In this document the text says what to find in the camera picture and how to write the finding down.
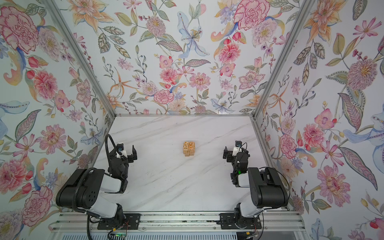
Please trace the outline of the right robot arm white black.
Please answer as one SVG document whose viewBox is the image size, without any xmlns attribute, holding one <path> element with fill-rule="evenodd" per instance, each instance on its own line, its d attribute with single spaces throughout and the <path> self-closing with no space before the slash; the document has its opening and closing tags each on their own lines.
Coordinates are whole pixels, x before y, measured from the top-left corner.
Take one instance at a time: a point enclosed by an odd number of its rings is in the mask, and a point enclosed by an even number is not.
<svg viewBox="0 0 384 240">
<path fill-rule="evenodd" d="M 235 207 L 235 216 L 253 218 L 265 210 L 286 207 L 290 196 L 280 173 L 269 167 L 249 167 L 249 157 L 248 150 L 241 146 L 235 146 L 231 151 L 225 147 L 223 151 L 223 159 L 233 168 L 230 173 L 232 184 L 250 191 L 250 196 Z"/>
</svg>

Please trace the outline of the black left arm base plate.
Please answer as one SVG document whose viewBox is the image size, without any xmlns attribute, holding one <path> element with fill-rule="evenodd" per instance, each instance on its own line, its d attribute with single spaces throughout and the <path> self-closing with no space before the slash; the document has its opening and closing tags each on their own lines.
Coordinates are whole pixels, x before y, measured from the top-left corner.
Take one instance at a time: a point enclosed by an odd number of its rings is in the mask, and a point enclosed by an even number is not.
<svg viewBox="0 0 384 240">
<path fill-rule="evenodd" d="M 127 214 L 111 219 L 101 219 L 98 223 L 98 230 L 138 230 L 141 214 Z"/>
</svg>

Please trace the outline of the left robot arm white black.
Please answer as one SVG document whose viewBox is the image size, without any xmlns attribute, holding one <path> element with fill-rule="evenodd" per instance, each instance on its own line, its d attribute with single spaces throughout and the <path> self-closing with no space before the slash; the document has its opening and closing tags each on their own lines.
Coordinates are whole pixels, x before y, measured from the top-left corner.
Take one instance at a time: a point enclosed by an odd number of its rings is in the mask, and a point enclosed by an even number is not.
<svg viewBox="0 0 384 240">
<path fill-rule="evenodd" d="M 137 159 L 134 147 L 128 155 L 124 145 L 118 144 L 108 153 L 108 174 L 103 169 L 77 169 L 57 193 L 56 204 L 98 219 L 123 222 L 122 206 L 101 197 L 100 193 L 123 194 L 128 185 L 129 164 Z"/>
</svg>

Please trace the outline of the printed wood block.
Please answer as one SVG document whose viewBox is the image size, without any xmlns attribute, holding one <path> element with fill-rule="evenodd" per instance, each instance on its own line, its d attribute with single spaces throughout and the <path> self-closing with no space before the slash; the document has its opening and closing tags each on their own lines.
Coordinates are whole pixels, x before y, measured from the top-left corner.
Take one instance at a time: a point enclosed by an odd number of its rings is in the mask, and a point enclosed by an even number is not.
<svg viewBox="0 0 384 240">
<path fill-rule="evenodd" d="M 195 151 L 195 142 L 189 142 L 189 150 Z"/>
<path fill-rule="evenodd" d="M 184 142 L 183 149 L 184 149 L 185 151 L 187 151 L 187 150 L 189 149 L 189 145 L 190 145 L 189 142 Z"/>
</svg>

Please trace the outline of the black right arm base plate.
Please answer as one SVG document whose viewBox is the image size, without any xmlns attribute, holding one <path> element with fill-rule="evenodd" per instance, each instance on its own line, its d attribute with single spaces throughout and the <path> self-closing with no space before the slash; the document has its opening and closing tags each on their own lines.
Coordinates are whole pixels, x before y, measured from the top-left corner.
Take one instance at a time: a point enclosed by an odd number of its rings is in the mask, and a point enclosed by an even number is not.
<svg viewBox="0 0 384 240">
<path fill-rule="evenodd" d="M 222 230 L 261 230 L 261 220 L 259 217 L 245 218 L 235 213 L 220 213 L 217 224 Z"/>
</svg>

